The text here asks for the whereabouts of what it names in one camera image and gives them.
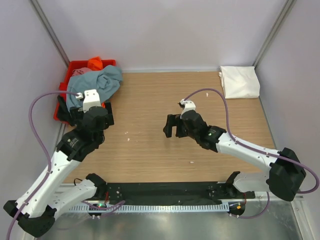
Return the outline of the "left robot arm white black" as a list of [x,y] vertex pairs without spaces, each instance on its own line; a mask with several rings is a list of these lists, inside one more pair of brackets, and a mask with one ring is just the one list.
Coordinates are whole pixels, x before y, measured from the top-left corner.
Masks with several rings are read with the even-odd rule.
[[54,154],[47,157],[47,167],[26,193],[3,206],[12,222],[35,238],[47,233],[72,206],[90,198],[101,200],[107,192],[106,181],[90,173],[60,197],[54,196],[66,177],[104,142],[104,130],[114,124],[111,104],[102,107],[95,89],[77,93],[76,99],[83,101],[76,127],[62,136]]

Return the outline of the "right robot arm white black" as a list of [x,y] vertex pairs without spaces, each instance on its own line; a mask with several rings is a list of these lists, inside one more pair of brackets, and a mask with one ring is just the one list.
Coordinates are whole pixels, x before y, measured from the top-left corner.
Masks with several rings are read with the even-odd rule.
[[163,128],[167,138],[172,137],[173,127],[176,127],[178,138],[189,137],[205,150],[231,155],[261,170],[252,174],[234,172],[234,179],[225,185],[225,192],[231,198],[237,198],[243,192],[266,191],[291,202],[306,177],[306,171],[293,150],[264,148],[230,136],[225,129],[208,125],[194,110],[169,114]]

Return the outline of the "blue-grey t-shirt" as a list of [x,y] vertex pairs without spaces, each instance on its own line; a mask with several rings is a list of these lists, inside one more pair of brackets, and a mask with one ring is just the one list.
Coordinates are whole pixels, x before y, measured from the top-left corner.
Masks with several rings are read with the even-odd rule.
[[85,74],[72,76],[67,85],[67,91],[72,93],[84,93],[95,89],[100,102],[110,99],[120,88],[123,81],[122,70],[117,66],[108,65],[100,71],[89,71]]

